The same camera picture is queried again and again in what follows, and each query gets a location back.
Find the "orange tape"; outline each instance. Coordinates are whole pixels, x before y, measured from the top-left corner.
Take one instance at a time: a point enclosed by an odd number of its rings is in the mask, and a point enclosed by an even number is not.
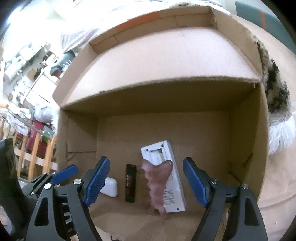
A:
[[[260,18],[261,18],[261,23],[263,26],[263,29],[266,31],[267,30],[267,26],[266,26],[266,21],[265,21],[265,16],[264,16],[264,12],[260,11]]]
[[[133,18],[125,23],[122,23],[121,25],[118,25],[116,27],[116,31],[119,33],[121,31],[133,28],[137,25],[143,24],[143,23],[147,23],[150,22],[152,20],[156,20],[159,19],[160,15],[159,12],[152,12],[152,13],[148,13],[146,15],[143,16],[139,16],[137,18]]]

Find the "gua sha tool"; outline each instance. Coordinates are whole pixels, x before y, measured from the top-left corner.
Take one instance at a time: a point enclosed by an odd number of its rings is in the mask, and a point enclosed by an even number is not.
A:
[[[145,171],[145,178],[148,180],[150,189],[151,207],[147,213],[152,214],[154,209],[157,209],[160,216],[166,218],[168,214],[163,206],[163,191],[172,172],[173,162],[167,160],[156,166],[147,160],[143,160],[142,169]]]

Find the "cardboard box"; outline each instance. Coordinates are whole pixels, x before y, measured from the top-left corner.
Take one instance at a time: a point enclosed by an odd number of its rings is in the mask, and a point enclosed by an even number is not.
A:
[[[73,60],[53,98],[61,107],[60,169],[110,159],[118,197],[90,207],[96,226],[120,240],[190,240],[204,208],[182,172],[191,156],[225,184],[247,183],[259,197],[268,157],[268,108],[254,36],[209,7],[167,9],[123,23]],[[140,148],[169,140],[186,211],[147,215]],[[125,166],[138,167],[136,201],[125,202]],[[223,224],[217,239],[223,236]]]

